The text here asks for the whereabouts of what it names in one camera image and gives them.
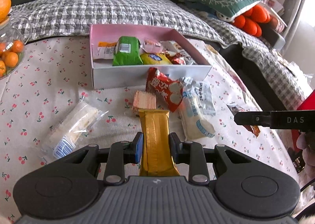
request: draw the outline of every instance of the black tool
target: black tool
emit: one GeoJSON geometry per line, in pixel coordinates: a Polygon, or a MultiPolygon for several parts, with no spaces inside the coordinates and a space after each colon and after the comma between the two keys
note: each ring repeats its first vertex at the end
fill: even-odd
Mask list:
{"type": "Polygon", "coordinates": [[[295,180],[226,145],[205,149],[171,133],[171,155],[189,165],[188,180],[125,179],[124,165],[140,162],[142,140],[137,133],[110,149],[91,144],[22,177],[13,190],[22,214],[17,224],[296,223],[290,217],[300,197],[295,180]],[[97,180],[100,163],[107,165],[97,180]]]}
{"type": "Polygon", "coordinates": [[[315,110],[299,111],[248,111],[234,116],[238,125],[260,125],[271,129],[315,131],[315,110]]]}

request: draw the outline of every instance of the cherry print tablecloth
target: cherry print tablecloth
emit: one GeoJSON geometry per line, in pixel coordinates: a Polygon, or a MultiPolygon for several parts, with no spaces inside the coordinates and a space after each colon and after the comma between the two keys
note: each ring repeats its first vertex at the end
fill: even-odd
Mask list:
{"type": "MultiPolygon", "coordinates": [[[[216,130],[215,137],[199,142],[208,148],[217,143],[226,144],[302,183],[275,132],[262,127],[256,138],[234,123],[225,103],[235,101],[252,111],[259,110],[259,106],[247,91],[242,93],[231,77],[237,75],[220,55],[201,41],[191,42],[213,65],[206,81],[212,87],[217,111],[215,117],[207,117],[216,130]]],[[[0,80],[0,214],[11,222],[20,216],[12,197],[15,182],[45,164],[37,157],[35,148],[82,96],[91,105],[109,112],[83,136],[81,145],[97,143],[100,147],[109,147],[117,141],[131,141],[136,132],[141,131],[139,119],[131,113],[136,89],[143,90],[144,86],[92,90],[89,39],[86,37],[60,37],[27,45],[22,65],[8,78],[0,80]]],[[[157,106],[167,108],[163,102],[158,102],[157,106]]],[[[170,113],[170,130],[185,139],[178,112],[170,113]]],[[[215,178],[211,166],[210,176],[215,178]]],[[[181,174],[188,174],[186,165],[178,168],[181,174]]],[[[127,176],[138,174],[138,171],[139,166],[126,166],[127,176]]]]}

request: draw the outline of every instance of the yellow snack package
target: yellow snack package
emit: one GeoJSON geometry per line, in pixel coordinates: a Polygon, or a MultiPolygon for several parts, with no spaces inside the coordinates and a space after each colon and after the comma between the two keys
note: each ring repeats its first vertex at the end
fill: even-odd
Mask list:
{"type": "Polygon", "coordinates": [[[180,176],[169,147],[169,111],[139,109],[143,132],[140,176],[180,176]]]}
{"type": "Polygon", "coordinates": [[[171,61],[162,53],[144,53],[140,55],[144,65],[172,65],[171,61]]]}

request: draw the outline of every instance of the gray checkered blanket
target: gray checkered blanket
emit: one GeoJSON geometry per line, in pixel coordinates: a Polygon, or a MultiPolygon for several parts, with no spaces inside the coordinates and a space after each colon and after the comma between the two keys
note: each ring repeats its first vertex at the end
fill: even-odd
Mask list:
{"type": "Polygon", "coordinates": [[[25,37],[31,33],[31,40],[88,35],[91,24],[142,24],[174,28],[183,35],[219,42],[224,48],[241,43],[244,57],[257,64],[287,109],[295,109],[306,98],[298,81],[260,40],[183,8],[169,0],[37,0],[14,6],[11,15],[31,21],[32,30],[26,21],[14,23],[25,37]]]}

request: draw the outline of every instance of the white box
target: white box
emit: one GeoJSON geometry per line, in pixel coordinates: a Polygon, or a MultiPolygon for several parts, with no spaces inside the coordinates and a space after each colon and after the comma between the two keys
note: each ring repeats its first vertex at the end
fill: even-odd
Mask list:
{"type": "Polygon", "coordinates": [[[129,24],[98,24],[90,27],[90,54],[92,63],[92,84],[94,89],[109,89],[127,86],[145,85],[150,67],[156,67],[171,79],[183,76],[203,81],[212,66],[199,51],[175,29],[129,24]],[[93,51],[97,50],[98,42],[117,42],[121,36],[135,36],[158,41],[176,41],[198,65],[133,65],[112,66],[112,60],[93,61],[93,51]]]}

